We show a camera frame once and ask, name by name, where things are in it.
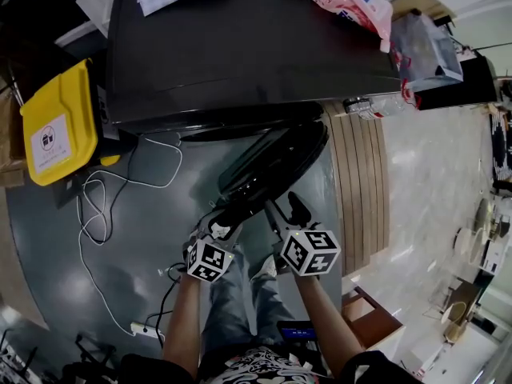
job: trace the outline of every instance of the cardboard box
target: cardboard box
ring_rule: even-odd
[[[452,10],[442,4],[439,0],[393,0],[393,17],[395,21],[407,15],[412,9],[418,9],[433,20],[445,16],[455,18]]]
[[[12,91],[7,89],[0,93],[0,186],[22,185],[25,168],[22,116]]]

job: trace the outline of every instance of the pink package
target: pink package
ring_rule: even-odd
[[[390,52],[393,7],[387,0],[313,0],[320,7],[338,14],[377,33],[381,51]]]

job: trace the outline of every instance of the white cable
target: white cable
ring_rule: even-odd
[[[102,290],[98,287],[98,285],[96,284],[96,282],[94,281],[94,278],[93,278],[93,274],[90,272],[90,269],[89,267],[87,266],[86,264],[86,261],[84,260],[83,258],[83,249],[82,249],[82,234],[85,234],[89,240],[92,241],[92,243],[94,243],[95,245],[97,246],[102,246],[105,244],[106,242],[106,218],[105,218],[105,205],[106,205],[106,188],[105,188],[105,183],[103,183],[103,181],[101,179],[91,179],[91,177],[93,175],[96,175],[98,173],[102,173],[102,174],[108,174],[108,175],[111,175],[111,176],[114,176],[116,178],[119,178],[119,179],[122,179],[123,181],[125,182],[128,182],[128,183],[133,183],[135,185],[142,185],[142,186],[148,186],[150,188],[156,188],[156,189],[164,189],[164,188],[167,188],[171,183],[172,181],[174,180],[174,178],[176,178],[176,175],[178,174],[179,172],[179,169],[180,167],[182,166],[182,162],[183,162],[183,152],[182,150],[180,150],[179,148],[177,148],[176,146],[174,145],[170,145],[170,144],[165,144],[163,142],[158,142],[158,141],[155,141],[153,139],[149,139],[149,138],[144,138],[145,140],[149,141],[149,142],[152,142],[154,144],[157,144],[157,145],[162,145],[162,146],[168,146],[169,148],[173,148],[174,150],[176,150],[178,153],[179,153],[179,163],[178,163],[178,167],[176,168],[176,171],[174,172],[174,175],[172,176],[172,178],[168,181],[167,184],[165,185],[153,185],[153,184],[150,184],[150,183],[144,183],[144,182],[139,182],[139,181],[132,181],[131,179],[128,179],[128,178],[124,178],[123,176],[121,175],[117,175],[117,174],[114,174],[113,172],[109,172],[108,170],[96,170],[95,172],[93,172],[91,175],[89,175],[89,177],[87,178],[87,180],[83,183],[82,185],[82,192],[83,192],[83,196],[84,198],[87,200],[87,202],[89,203],[89,205],[93,208],[93,210],[96,212],[96,215],[92,216],[87,222],[86,224],[84,225],[83,222],[82,222],[82,218],[80,216],[80,208],[79,208],[79,197],[77,196],[77,216],[78,216],[78,221],[80,223],[80,232],[78,233],[78,248],[79,248],[79,251],[80,251],[80,260],[82,260],[82,264],[83,266],[86,268],[87,270],[87,273],[89,274],[89,277],[90,277],[90,280],[92,281],[94,287],[96,288],[96,290],[98,291],[98,293],[100,294],[100,296],[102,297],[102,300],[103,300],[103,303],[105,303],[105,307],[107,309],[107,311],[109,312],[110,314],[110,317],[112,318],[112,320],[114,320],[114,323],[116,324],[117,327],[119,327],[119,329],[121,329],[124,333],[132,336],[132,337],[135,337],[135,333],[130,333],[129,331],[123,329],[118,321],[115,319],[114,315],[112,314],[112,311],[110,310],[109,308],[109,305],[106,303],[106,299],[105,299],[105,295],[103,294]],[[87,193],[86,193],[86,188],[87,188],[87,185],[89,185],[90,183],[93,183],[93,182],[99,182],[102,186],[102,189],[103,189],[103,204],[102,204],[102,208],[99,209],[90,199],[89,199],[89,196],[87,196]],[[102,218],[102,222],[103,222],[103,228],[104,228],[104,232],[103,232],[103,239],[100,240],[100,242],[97,242],[96,240],[94,240],[94,238],[90,235],[90,233],[87,231],[87,227],[88,225],[93,221],[95,220],[96,218]]]

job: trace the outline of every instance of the jeans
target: jeans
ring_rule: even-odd
[[[242,296],[243,263],[243,255],[234,252],[227,272],[211,285],[212,307],[202,332],[203,354],[232,344],[284,343],[277,323],[280,320],[294,320],[294,317],[279,297],[278,281],[268,274],[250,282],[258,328],[256,337],[251,334]]]

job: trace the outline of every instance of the wooden panel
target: wooden panel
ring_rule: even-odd
[[[342,316],[363,347],[369,349],[402,328],[402,324],[361,287],[356,286],[354,290],[358,294],[356,299],[364,298],[374,308],[373,311],[351,321],[344,316],[344,308],[353,301],[347,300],[346,304],[342,302]]]
[[[368,121],[370,127],[371,149],[374,154],[375,184],[377,187],[377,251],[384,249],[384,195],[382,190],[381,155],[378,149],[377,127],[375,121]]]
[[[342,296],[342,311],[344,307],[347,307],[349,304],[356,302],[362,297],[359,293],[351,295],[352,293],[353,291],[350,291]]]
[[[341,101],[334,101],[333,102],[334,109],[336,110],[336,116],[337,117],[343,117],[346,115],[345,107],[343,106],[343,103]]]
[[[382,169],[382,200],[384,215],[384,241],[382,244],[383,248],[386,248],[390,244],[390,180],[387,170],[386,142],[384,140],[384,131],[382,130],[382,121],[375,121],[375,125],[377,127],[378,149],[381,155]]]
[[[343,273],[343,275],[345,275],[354,271],[354,214],[352,212],[352,196],[350,193],[350,176],[348,169],[349,164],[346,156],[342,123],[340,118],[332,117],[331,114],[330,116],[336,155],[338,157],[339,181],[342,194],[343,237],[345,242],[343,247],[345,273]]]
[[[362,264],[370,264],[371,255],[371,213],[368,169],[366,168],[365,143],[362,138],[361,119],[358,115],[349,116],[354,134],[355,153],[358,161],[359,188],[362,213]]]
[[[370,253],[377,253],[377,183],[375,182],[374,152],[371,147],[370,123],[361,120],[362,140],[365,144],[366,170],[368,172],[368,188],[370,192]]]
[[[350,118],[340,118],[345,139],[346,157],[350,176],[350,194],[352,196],[352,212],[354,216],[354,268],[364,266],[362,260],[362,206],[361,187],[359,185],[358,158],[355,152],[354,133]]]
[[[344,221],[343,221],[343,200],[342,200],[342,186],[340,183],[340,177],[339,177],[339,164],[338,164],[338,151],[336,150],[336,143],[335,143],[335,137],[334,137],[334,131],[333,131],[333,125],[330,120],[330,114],[335,113],[336,110],[331,102],[323,104],[324,110],[326,111],[323,116],[322,120],[324,124],[327,126],[327,130],[329,131],[329,147],[330,147],[330,155],[331,160],[333,163],[333,171],[334,171],[334,187],[336,189],[336,203],[338,205],[338,220],[340,224],[340,231],[342,232],[342,240],[340,240],[340,243],[342,244],[343,248],[343,254],[342,254],[342,276],[345,276],[346,274],[346,260],[345,260],[345,229],[344,229]]]

